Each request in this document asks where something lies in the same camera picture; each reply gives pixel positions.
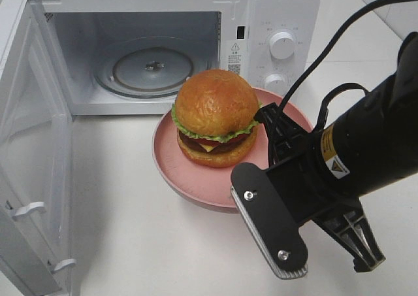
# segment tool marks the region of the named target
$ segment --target top bun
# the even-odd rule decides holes
[[[203,71],[178,92],[178,121],[206,136],[223,136],[247,128],[259,109],[254,89],[237,74],[221,69]]]

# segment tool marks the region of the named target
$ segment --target burger patty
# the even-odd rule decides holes
[[[245,141],[249,136],[249,134],[248,134],[248,136],[245,136],[241,140],[238,140],[236,142],[231,142],[231,143],[226,142],[225,144],[219,144],[219,146],[216,146],[213,150],[211,150],[210,152],[207,152],[199,143],[194,141],[192,138],[186,136],[181,131],[178,131],[178,134],[179,134],[180,139],[182,140],[182,142],[188,148],[190,148],[192,150],[200,151],[200,152],[206,152],[207,154],[222,154],[224,152],[229,152],[232,149],[235,149],[240,144],[242,144],[242,142]]]

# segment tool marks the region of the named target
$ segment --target hamburger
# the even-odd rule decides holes
[[[257,137],[254,89],[237,74],[211,69],[187,80],[171,115],[177,142],[191,161],[209,167],[237,164]]]

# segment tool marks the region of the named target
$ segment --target open microwave door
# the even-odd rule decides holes
[[[61,295],[75,264],[72,120],[33,10],[0,5],[0,270],[24,295]]]

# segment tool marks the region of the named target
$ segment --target white microwave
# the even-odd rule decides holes
[[[24,295],[68,293],[76,115],[166,112],[211,68],[284,93],[319,0],[3,0],[0,271]]]

